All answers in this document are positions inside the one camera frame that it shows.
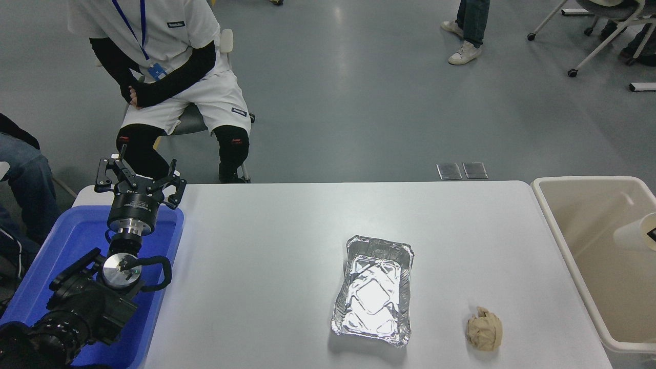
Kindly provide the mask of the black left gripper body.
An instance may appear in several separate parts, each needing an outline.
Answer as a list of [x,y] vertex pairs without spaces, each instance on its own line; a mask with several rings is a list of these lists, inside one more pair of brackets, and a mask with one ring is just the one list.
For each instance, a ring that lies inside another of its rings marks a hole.
[[114,196],[108,223],[122,219],[137,219],[144,223],[155,223],[160,204],[152,196],[138,192],[126,192]]

